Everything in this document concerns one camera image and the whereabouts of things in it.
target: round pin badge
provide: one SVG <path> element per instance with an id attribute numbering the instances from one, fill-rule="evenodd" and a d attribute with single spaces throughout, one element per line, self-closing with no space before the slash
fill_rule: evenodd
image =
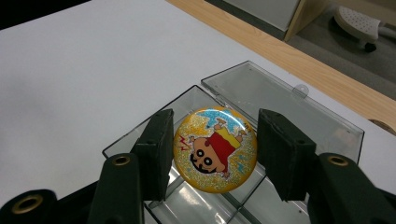
<path id="1" fill-rule="evenodd" d="M 205 107 L 188 115 L 174 140 L 174 161 L 194 188 L 224 193 L 242 185 L 257 160 L 256 135 L 238 112 Z"/>

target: cartoon boy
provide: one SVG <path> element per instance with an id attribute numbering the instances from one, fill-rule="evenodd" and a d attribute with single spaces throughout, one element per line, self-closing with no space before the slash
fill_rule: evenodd
<path id="1" fill-rule="evenodd" d="M 190 137 L 193 152 L 190 155 L 190 161 L 195 169 L 203 174 L 224 173 L 228 177 L 228 157 L 241 146 L 243 141 L 242 135 L 245 131 L 240 131 L 235 137 L 228 133 L 228 130 L 222 125 L 225 124 L 223 119 L 217 119 L 218 124 L 214 125 L 214 132 L 210 137 Z"/>

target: brass screw insert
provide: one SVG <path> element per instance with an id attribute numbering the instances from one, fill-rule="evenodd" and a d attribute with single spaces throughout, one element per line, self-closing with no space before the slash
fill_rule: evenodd
<path id="1" fill-rule="evenodd" d="M 327 160 L 330 163 L 332 163 L 334 165 L 338 165 L 338 166 L 347 166 L 348 165 L 348 162 L 345 159 L 338 157 L 338 156 L 330 156 Z"/>
<path id="2" fill-rule="evenodd" d="M 37 208 L 42 203 L 43 196 L 40 194 L 29 195 L 15 203 L 14 206 L 12 206 L 11 211 L 16 215 L 28 213 Z"/>
<path id="3" fill-rule="evenodd" d="M 131 161 L 131 158 L 127 156 L 120 156 L 113 160 L 113 164 L 116 166 L 126 165 Z"/>

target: transparent lid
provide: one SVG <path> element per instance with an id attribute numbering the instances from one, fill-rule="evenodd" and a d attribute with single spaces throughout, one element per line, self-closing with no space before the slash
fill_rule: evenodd
<path id="1" fill-rule="evenodd" d="M 293 88 L 252 62 L 205 78 L 202 84 L 253 126 L 260 108 L 273 110 L 315 141 L 318 154 L 333 152 L 359 161 L 364 131 L 307 96 L 305 85 Z"/>

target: white table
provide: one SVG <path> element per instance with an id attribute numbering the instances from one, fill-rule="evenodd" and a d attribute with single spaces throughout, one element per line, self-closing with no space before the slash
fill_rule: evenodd
<path id="1" fill-rule="evenodd" d="M 303 83 L 160 0 L 95 0 L 0 31 L 0 205 L 30 189 L 62 198 L 91 184 L 105 147 L 201 78 L 246 60 Z M 360 166 L 396 193 L 396 138 L 307 86 L 366 131 Z"/>

